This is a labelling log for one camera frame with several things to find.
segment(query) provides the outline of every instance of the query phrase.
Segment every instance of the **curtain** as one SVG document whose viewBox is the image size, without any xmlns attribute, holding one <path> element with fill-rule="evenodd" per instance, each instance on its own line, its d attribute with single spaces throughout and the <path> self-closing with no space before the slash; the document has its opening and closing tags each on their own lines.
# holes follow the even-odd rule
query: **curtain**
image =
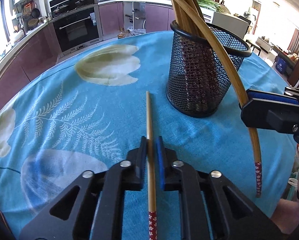
<svg viewBox="0 0 299 240">
<path fill-rule="evenodd" d="M 299 54 L 299 30 L 295 29 L 292 40 L 290 42 L 290 45 L 288 46 L 288 50 L 291 51 L 291 53 Z"/>
</svg>

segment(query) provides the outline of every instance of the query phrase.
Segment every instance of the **wooden chopstick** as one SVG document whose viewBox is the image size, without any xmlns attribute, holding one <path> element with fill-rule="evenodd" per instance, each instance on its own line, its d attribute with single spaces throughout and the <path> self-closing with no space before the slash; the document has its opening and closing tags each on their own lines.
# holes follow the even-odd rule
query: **wooden chopstick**
<svg viewBox="0 0 299 240">
<path fill-rule="evenodd" d="M 146 138 L 147 138 L 147 183 L 148 183 L 148 222 L 149 239 L 155 240 L 157 236 L 156 219 L 156 189 L 155 164 L 153 156 L 153 129 L 150 92 L 146 91 Z"/>
</svg>

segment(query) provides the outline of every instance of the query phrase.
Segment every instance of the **black mesh pen holder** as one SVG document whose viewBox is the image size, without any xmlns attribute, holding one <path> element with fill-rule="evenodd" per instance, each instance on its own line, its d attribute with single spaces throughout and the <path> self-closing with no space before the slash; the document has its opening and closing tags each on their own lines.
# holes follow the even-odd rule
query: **black mesh pen holder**
<svg viewBox="0 0 299 240">
<path fill-rule="evenodd" d="M 235 34 L 207 23 L 225 47 L 236 70 L 251 48 Z M 207 117 L 216 110 L 231 83 L 216 53 L 204 38 L 194 36 L 171 23 L 174 31 L 171 64 L 166 86 L 168 101 L 181 113 Z"/>
</svg>

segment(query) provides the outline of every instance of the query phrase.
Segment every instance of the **metal screw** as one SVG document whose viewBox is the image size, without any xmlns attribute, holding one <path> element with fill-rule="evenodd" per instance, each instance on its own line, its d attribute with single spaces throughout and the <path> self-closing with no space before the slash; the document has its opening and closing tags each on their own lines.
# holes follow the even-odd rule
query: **metal screw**
<svg viewBox="0 0 299 240">
<path fill-rule="evenodd" d="M 298 130 L 298 125 L 297 124 L 294 124 L 293 128 L 292 128 L 292 132 L 297 132 Z"/>
<path fill-rule="evenodd" d="M 127 160 L 121 161 L 120 166 L 121 167 L 129 167 L 129 166 L 131 166 L 131 162 L 127 161 Z"/>
<path fill-rule="evenodd" d="M 94 175 L 94 172 L 92 172 L 92 171 L 84 171 L 83 172 L 83 178 L 90 178 L 90 177 L 92 177 Z"/>
<path fill-rule="evenodd" d="M 174 161 L 173 166 L 174 167 L 182 167 L 184 165 L 184 162 L 182 161 Z"/>
<path fill-rule="evenodd" d="M 212 171 L 212 172 L 211 172 L 211 176 L 212 176 L 213 178 L 219 178 L 219 177 L 222 176 L 222 173 L 221 173 L 220 171 Z"/>
</svg>

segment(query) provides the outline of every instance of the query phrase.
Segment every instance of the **green vegetables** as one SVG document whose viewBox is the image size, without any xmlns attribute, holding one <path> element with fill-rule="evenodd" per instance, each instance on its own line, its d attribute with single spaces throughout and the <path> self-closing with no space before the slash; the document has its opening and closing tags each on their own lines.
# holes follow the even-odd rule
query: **green vegetables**
<svg viewBox="0 0 299 240">
<path fill-rule="evenodd" d="M 197 0 L 200 7 L 204 7 L 206 9 L 210 9 L 212 11 L 221 12 L 221 5 L 218 2 L 214 2 L 213 0 Z"/>
</svg>

